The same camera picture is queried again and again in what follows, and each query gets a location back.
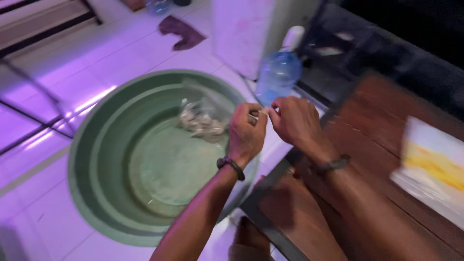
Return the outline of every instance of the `leather bracelet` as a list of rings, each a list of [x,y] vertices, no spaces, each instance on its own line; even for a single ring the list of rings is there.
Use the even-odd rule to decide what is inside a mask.
[[[216,166],[218,167],[218,169],[221,169],[226,164],[229,164],[234,168],[234,170],[237,172],[238,180],[245,180],[245,174],[243,174],[243,170],[231,158],[225,156],[224,158],[219,158],[216,162]]]
[[[317,167],[316,174],[320,176],[324,176],[329,171],[341,169],[345,167],[346,165],[348,165],[350,159],[351,159],[350,155],[343,154],[340,156],[340,159]]]

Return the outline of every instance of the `wooden table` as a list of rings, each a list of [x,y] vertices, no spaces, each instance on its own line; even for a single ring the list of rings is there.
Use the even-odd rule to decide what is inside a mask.
[[[409,116],[464,140],[462,122],[373,72],[363,77],[337,115],[328,121],[324,131],[341,153],[352,156],[352,163],[365,180],[393,202],[443,260],[464,260],[464,231],[403,191],[389,178],[391,172],[400,166],[403,132]],[[285,168],[285,164],[281,163],[278,167]],[[276,228],[272,221],[276,218],[269,211],[253,208],[252,201],[259,205],[265,201],[266,193],[272,191],[273,186],[278,187],[275,184],[279,183],[281,174],[278,175],[276,171],[272,172],[265,179],[267,183],[261,191],[255,193],[258,196],[252,195],[252,199],[247,199],[245,208],[242,208],[256,219],[255,224],[278,248],[283,249],[285,255],[291,255],[295,260],[309,260],[305,253],[310,249],[302,249],[305,244],[295,239],[299,238],[295,235],[297,228],[292,228],[292,234],[286,235],[285,229]],[[306,182],[306,185],[315,196],[345,255],[350,260],[371,260],[339,214],[344,208],[343,203],[337,201],[330,189],[316,179]],[[299,255],[293,255],[292,249]]]

